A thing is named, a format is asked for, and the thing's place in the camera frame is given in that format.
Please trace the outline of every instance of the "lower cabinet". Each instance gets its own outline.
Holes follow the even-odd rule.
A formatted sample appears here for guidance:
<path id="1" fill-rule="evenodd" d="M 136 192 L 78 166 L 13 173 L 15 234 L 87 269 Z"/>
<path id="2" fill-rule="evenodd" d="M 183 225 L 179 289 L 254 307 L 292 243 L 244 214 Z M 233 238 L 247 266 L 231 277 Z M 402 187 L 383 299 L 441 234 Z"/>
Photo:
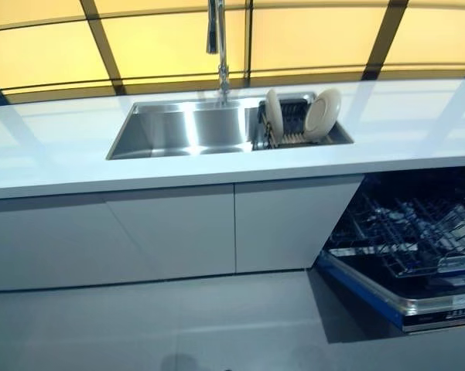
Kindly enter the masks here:
<path id="1" fill-rule="evenodd" d="M 362 175 L 0 200 L 0 290 L 311 267 Z"/>
<path id="2" fill-rule="evenodd" d="M 0 200 L 0 290 L 232 272 L 233 185 Z"/>
<path id="3" fill-rule="evenodd" d="M 237 272 L 311 267 L 362 175 L 235 186 Z"/>

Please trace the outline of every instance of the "dishwasher rack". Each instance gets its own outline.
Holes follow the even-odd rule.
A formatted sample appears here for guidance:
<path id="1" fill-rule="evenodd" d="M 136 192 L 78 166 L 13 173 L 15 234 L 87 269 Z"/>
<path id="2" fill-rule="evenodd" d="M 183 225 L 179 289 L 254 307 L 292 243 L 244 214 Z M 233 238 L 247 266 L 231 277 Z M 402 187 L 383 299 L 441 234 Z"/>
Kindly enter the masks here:
<path id="1" fill-rule="evenodd" d="M 465 185 L 453 195 L 387 200 L 359 192 L 326 244 L 336 257 L 373 254 L 395 277 L 465 273 Z"/>

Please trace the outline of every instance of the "white countertop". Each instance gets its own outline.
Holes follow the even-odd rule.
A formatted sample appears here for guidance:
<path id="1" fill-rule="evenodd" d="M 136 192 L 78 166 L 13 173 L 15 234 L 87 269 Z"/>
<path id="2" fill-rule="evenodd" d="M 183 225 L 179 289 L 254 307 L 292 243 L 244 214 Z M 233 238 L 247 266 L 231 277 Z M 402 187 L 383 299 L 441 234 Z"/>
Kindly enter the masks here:
<path id="1" fill-rule="evenodd" d="M 331 145 L 107 161 L 132 104 L 213 98 L 216 91 L 62 100 L 0 107 L 0 198 L 191 186 L 465 165 L 465 80 L 367 81 L 278 87 L 342 93 Z M 257 96 L 268 88 L 234 90 Z"/>

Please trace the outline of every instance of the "blue trim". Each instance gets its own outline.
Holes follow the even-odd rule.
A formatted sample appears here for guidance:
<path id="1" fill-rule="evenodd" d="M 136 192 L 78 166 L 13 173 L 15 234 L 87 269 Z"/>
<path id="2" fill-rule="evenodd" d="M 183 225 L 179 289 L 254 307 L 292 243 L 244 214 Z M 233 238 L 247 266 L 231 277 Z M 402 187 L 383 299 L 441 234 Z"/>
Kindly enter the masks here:
<path id="1" fill-rule="evenodd" d="M 349 288 L 357 296 L 365 300 L 376 311 L 380 312 L 390 322 L 402 330 L 402 314 L 393 307 L 382 301 L 378 296 L 370 292 L 362 284 L 343 272 L 340 268 L 335 267 L 321 254 L 317 261 L 318 267 L 323 271 L 336 278 L 340 283 Z"/>

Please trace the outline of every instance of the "countertop edge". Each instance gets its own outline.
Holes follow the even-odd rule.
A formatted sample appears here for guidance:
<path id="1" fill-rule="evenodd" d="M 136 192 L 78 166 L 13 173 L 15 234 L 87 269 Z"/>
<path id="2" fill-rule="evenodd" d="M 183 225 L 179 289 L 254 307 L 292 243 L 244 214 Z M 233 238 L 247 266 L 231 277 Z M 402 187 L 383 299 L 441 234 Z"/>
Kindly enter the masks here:
<path id="1" fill-rule="evenodd" d="M 390 172 L 419 168 L 447 168 L 465 166 L 465 156 L 443 158 L 413 158 L 354 164 L 318 165 L 302 168 L 265 169 L 258 171 L 224 172 L 214 174 L 177 175 L 159 178 L 110 179 L 95 182 L 55 183 L 0 188 L 0 199 L 54 196 L 76 193 L 114 192 L 134 189 L 210 186 L 215 184 L 264 182 L 273 180 L 324 176 Z"/>

